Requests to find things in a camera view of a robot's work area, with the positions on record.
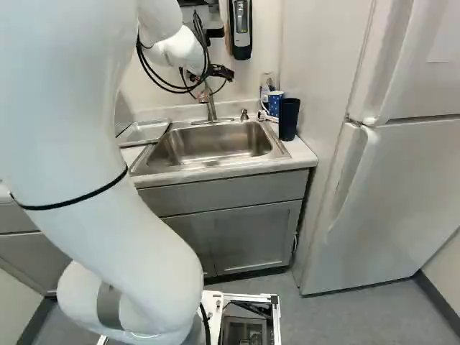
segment gray cabinet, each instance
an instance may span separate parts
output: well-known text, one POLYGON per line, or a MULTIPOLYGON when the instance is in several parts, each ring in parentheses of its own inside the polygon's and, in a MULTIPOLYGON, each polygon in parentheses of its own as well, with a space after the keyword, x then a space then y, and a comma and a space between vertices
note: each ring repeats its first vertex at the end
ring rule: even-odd
POLYGON ((56 290, 70 263, 40 232, 1 235, 0 258, 7 272, 43 295, 56 290))
POLYGON ((308 170, 182 183, 139 190, 159 217, 303 199, 308 170))
POLYGON ((29 216, 15 203, 0 204, 0 234, 36 231, 29 216))
POLYGON ((164 218, 197 253, 205 277, 289 264, 302 201, 164 218))
POLYGON ((203 213, 176 216, 162 219, 195 251, 203 266, 204 277, 216 275, 213 258, 209 247, 209 227, 203 213))
POLYGON ((289 264, 302 201, 210 212, 218 275, 289 264))

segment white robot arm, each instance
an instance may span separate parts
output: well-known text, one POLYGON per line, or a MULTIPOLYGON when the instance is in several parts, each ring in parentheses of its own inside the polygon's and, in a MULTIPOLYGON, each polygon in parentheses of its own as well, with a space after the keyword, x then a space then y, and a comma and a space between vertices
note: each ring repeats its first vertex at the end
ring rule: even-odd
POLYGON ((2 4, 0 171, 75 260, 57 290, 68 316, 124 343, 177 345, 198 324, 201 264, 138 196, 113 136, 138 20, 153 60, 203 69, 175 0, 2 4))

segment cup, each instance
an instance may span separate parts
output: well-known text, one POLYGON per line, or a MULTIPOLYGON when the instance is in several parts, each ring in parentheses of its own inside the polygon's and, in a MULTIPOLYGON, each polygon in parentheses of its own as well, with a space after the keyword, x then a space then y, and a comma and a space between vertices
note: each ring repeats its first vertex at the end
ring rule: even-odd
POLYGON ((280 117, 281 101, 284 94, 282 91, 270 91, 268 93, 268 111, 270 112, 270 116, 280 117))
POLYGON ((281 103, 281 112, 279 120, 280 140, 290 142, 294 140, 297 133, 297 121, 299 118, 300 99, 284 98, 281 103))

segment blue cup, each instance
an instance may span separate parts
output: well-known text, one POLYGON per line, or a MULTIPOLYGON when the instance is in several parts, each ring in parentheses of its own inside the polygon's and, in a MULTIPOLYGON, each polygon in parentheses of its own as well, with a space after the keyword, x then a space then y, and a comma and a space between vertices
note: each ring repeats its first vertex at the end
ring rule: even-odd
POLYGON ((282 91, 271 91, 268 93, 268 111, 270 116, 280 118, 282 98, 285 93, 282 91))

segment sink basin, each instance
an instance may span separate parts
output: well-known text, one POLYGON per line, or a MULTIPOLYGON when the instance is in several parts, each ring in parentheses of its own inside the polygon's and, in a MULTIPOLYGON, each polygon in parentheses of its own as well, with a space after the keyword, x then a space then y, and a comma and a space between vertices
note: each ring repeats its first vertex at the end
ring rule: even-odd
POLYGON ((289 157, 267 124, 255 121, 173 124, 154 147, 146 147, 131 168, 132 175, 165 173, 247 164, 289 157))

